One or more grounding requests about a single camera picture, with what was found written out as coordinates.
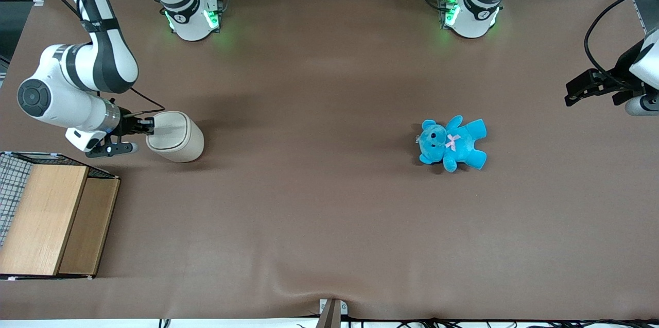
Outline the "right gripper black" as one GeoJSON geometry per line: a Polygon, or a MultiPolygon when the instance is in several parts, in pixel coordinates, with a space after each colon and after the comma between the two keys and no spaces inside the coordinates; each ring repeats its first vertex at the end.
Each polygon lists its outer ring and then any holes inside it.
{"type": "Polygon", "coordinates": [[[138,128],[142,127],[153,127],[154,119],[153,118],[139,118],[134,116],[130,111],[120,111],[120,119],[118,120],[117,126],[109,133],[110,136],[117,136],[120,138],[126,135],[153,135],[154,128],[138,128]]]}

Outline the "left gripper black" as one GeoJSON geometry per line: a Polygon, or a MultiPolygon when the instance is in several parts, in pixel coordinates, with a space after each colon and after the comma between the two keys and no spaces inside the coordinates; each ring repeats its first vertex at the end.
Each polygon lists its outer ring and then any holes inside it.
{"type": "Polygon", "coordinates": [[[623,81],[614,81],[597,70],[585,70],[566,84],[567,95],[565,105],[572,107],[587,95],[600,96],[607,93],[614,94],[614,105],[619,106],[628,102],[635,96],[644,94],[639,84],[625,84],[623,81]]]}

